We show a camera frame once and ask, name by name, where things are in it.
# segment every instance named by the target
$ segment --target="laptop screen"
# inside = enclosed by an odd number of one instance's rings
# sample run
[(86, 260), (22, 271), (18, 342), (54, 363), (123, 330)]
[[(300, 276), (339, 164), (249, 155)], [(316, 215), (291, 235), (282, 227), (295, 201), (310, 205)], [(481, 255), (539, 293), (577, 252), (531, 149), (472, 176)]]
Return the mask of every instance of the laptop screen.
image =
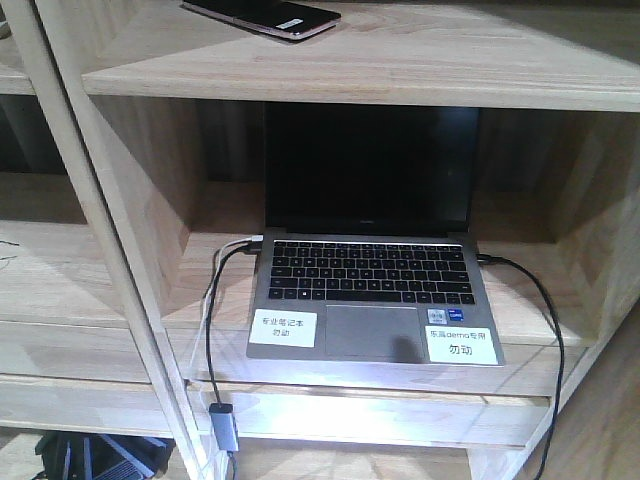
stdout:
[(461, 107), (267, 103), (267, 226), (466, 231), (478, 115)]

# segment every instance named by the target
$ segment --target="black key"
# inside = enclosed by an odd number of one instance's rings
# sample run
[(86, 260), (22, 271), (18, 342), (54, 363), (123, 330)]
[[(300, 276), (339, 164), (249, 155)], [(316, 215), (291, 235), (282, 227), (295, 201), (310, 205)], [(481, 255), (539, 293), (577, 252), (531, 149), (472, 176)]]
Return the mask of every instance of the black key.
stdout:
[(409, 290), (409, 284), (404, 280), (396, 280), (396, 290), (400, 292), (406, 292)]
[(467, 272), (442, 272), (442, 279), (445, 282), (468, 282)]
[(464, 260), (464, 257), (462, 256), (462, 252), (442, 252), (440, 254), (440, 258), (442, 260), (452, 260), (452, 261)]
[(471, 285), (460, 282), (438, 282), (438, 291), (443, 293), (471, 293)]
[(405, 303), (416, 303), (416, 294), (413, 292), (402, 292), (402, 301)]
[(272, 277), (290, 277), (292, 270), (290, 267), (273, 267), (271, 269)]
[(297, 278), (276, 277), (271, 279), (271, 286), (278, 288), (296, 288), (298, 286)]
[(422, 282), (422, 290), (425, 292), (436, 292), (438, 289), (435, 282)]
[(399, 292), (327, 290), (327, 300), (338, 300), (342, 302), (400, 302), (402, 296)]
[(466, 272), (467, 266), (464, 262), (449, 262), (449, 269), (455, 272)]
[(270, 288), (269, 289), (269, 298), (273, 298), (274, 300), (279, 300), (283, 297), (284, 290), (281, 288)]
[(418, 303), (431, 303), (431, 294), (427, 292), (416, 293), (416, 300)]
[(460, 303), (460, 295), (457, 293), (447, 293), (447, 303), (459, 304)]

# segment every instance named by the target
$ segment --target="sticker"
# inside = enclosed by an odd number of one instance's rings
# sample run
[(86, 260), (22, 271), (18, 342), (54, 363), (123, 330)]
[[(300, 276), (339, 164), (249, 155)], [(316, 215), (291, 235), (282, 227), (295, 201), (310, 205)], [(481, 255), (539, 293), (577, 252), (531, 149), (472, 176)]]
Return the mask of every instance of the sticker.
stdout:
[(462, 313), (462, 310), (459, 308), (450, 308), (447, 310), (447, 313), (449, 313), (449, 320), (452, 322), (461, 322), (464, 320), (464, 313)]
[(434, 323), (436, 325), (447, 324), (447, 312), (444, 310), (429, 308), (427, 309), (427, 317), (429, 319), (429, 323)]
[(425, 327), (432, 362), (497, 365), (488, 328)]
[(281, 23), (280, 25), (276, 25), (276, 28), (280, 30), (286, 30), (289, 27), (293, 27), (294, 25), (300, 25), (303, 22), (301, 18), (293, 18), (288, 22)]
[(318, 315), (308, 312), (285, 312), (257, 309), (249, 343), (313, 348)]

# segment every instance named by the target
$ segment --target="wooden shelf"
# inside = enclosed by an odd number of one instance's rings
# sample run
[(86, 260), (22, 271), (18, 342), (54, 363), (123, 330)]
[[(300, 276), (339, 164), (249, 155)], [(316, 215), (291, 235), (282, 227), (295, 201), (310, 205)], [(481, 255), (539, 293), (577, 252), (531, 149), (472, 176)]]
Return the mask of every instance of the wooden shelf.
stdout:
[(66, 176), (0, 173), (0, 320), (127, 328)]
[(35, 95), (11, 36), (0, 40), (0, 94)]
[(312, 2), (342, 22), (289, 44), (147, 2), (83, 81), (104, 95), (640, 111), (640, 10), (515, 3)]

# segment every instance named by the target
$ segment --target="intel sticker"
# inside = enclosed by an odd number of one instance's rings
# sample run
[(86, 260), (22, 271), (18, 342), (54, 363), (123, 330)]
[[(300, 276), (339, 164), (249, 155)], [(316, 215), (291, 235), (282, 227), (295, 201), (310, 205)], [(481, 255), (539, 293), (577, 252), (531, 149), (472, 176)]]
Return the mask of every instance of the intel sticker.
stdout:
[(445, 312), (444, 310), (429, 308), (427, 309), (427, 318), (429, 319), (429, 323), (435, 325), (447, 324), (447, 312)]
[(450, 308), (447, 310), (447, 313), (449, 314), (449, 320), (452, 322), (461, 322), (464, 320), (464, 313), (462, 313), (462, 310), (459, 308)]

